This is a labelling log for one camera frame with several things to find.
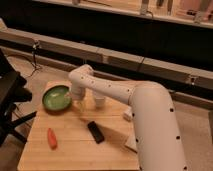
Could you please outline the pale translucent gripper finger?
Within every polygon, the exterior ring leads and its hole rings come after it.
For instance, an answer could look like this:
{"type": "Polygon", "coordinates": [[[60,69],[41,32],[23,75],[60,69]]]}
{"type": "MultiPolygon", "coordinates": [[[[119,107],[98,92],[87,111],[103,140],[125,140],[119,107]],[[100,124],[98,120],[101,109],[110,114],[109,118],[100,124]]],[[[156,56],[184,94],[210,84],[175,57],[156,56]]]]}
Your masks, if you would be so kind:
{"type": "Polygon", "coordinates": [[[80,100],[77,102],[78,108],[80,111],[84,111],[85,110],[85,101],[84,100],[80,100]]]}

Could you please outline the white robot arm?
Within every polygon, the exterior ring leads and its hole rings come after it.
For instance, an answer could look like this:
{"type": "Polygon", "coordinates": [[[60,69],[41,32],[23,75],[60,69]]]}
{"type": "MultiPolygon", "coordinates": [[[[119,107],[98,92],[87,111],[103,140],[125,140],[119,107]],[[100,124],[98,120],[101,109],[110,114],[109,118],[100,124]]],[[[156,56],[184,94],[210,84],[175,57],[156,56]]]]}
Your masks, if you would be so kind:
{"type": "Polygon", "coordinates": [[[82,100],[88,88],[131,107],[140,171],[188,171],[168,90],[153,81],[128,85],[93,73],[88,64],[69,73],[71,97],[82,100]]]}

